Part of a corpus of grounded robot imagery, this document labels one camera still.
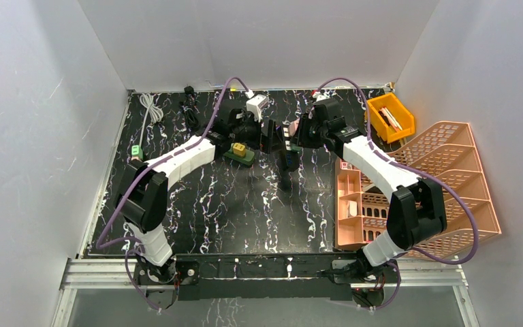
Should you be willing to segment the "green power strip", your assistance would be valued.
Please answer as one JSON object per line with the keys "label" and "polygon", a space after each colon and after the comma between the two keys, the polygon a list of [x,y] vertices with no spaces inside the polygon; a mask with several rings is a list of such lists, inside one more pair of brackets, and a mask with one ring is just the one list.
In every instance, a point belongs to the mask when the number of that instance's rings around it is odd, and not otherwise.
{"label": "green power strip", "polygon": [[237,153],[234,152],[234,149],[230,149],[224,153],[224,156],[248,167],[251,167],[255,161],[255,152],[248,148],[244,148]]}

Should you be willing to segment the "pink usb plug adapter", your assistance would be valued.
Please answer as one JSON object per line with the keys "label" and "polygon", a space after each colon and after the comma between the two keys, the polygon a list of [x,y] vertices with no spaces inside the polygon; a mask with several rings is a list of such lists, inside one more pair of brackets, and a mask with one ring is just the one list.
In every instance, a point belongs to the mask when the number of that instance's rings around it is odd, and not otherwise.
{"label": "pink usb plug adapter", "polygon": [[288,134],[290,137],[293,137],[296,134],[296,131],[298,130],[300,120],[297,119],[293,122],[291,122],[287,128]]}

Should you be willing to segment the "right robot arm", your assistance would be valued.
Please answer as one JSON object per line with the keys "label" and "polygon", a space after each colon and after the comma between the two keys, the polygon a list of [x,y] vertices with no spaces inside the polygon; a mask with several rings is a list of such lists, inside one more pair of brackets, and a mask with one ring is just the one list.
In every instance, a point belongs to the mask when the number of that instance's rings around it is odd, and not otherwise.
{"label": "right robot arm", "polygon": [[326,147],[365,174],[387,198],[386,230],[358,250],[356,272],[361,280],[375,281],[388,261],[446,230],[441,186],[399,168],[394,159],[380,153],[358,128],[347,124],[336,99],[315,101],[300,117],[292,142],[308,149]]}

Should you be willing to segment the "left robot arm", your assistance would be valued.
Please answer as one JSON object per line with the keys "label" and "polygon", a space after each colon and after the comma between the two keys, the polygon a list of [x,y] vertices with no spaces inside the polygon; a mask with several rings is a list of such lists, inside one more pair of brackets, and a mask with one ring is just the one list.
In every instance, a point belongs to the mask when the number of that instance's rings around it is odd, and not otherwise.
{"label": "left robot arm", "polygon": [[172,248],[163,228],[169,190],[195,169],[212,163],[234,143],[257,149],[261,139],[260,109],[220,108],[212,124],[199,135],[156,159],[132,159],[123,174],[114,212],[124,217],[142,257],[151,263],[150,275],[169,283],[176,275]]}

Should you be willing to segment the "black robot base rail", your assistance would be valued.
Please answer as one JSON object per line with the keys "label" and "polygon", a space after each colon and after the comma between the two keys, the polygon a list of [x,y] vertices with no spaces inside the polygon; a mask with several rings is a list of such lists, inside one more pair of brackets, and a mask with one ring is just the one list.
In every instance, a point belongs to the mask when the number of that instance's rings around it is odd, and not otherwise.
{"label": "black robot base rail", "polygon": [[[356,252],[178,254],[163,266],[134,254],[127,261],[134,284],[164,309],[177,300],[326,298],[375,310],[392,298],[384,288],[399,280],[396,260],[371,267]],[[165,291],[171,302],[161,302]]]}

